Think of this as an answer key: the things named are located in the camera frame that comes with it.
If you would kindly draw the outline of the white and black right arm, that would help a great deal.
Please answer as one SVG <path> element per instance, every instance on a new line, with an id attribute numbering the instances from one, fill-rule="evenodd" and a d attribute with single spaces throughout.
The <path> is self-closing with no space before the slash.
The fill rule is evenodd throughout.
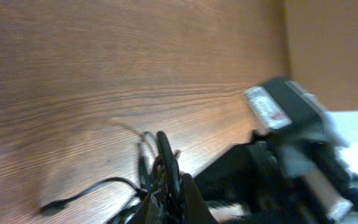
<path id="1" fill-rule="evenodd" d="M 358 187 L 326 143 L 236 144 L 196 175 L 213 208 L 241 205 L 225 223 L 358 223 Z"/>

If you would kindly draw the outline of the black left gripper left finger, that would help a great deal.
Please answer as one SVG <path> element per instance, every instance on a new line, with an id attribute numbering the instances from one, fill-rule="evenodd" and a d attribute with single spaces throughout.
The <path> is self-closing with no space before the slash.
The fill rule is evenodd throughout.
<path id="1" fill-rule="evenodd" d="M 153 163 L 152 181 L 140 204 L 135 206 L 128 224 L 173 223 L 173 160 L 157 156 Z"/>

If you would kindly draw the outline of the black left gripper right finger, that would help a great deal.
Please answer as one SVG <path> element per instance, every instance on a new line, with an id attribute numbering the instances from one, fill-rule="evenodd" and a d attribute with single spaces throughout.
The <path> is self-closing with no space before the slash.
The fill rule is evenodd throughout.
<path id="1" fill-rule="evenodd" d="M 186 222 L 188 224 L 218 224 L 190 174 L 184 173 L 181 176 L 181 187 L 185 201 Z"/>

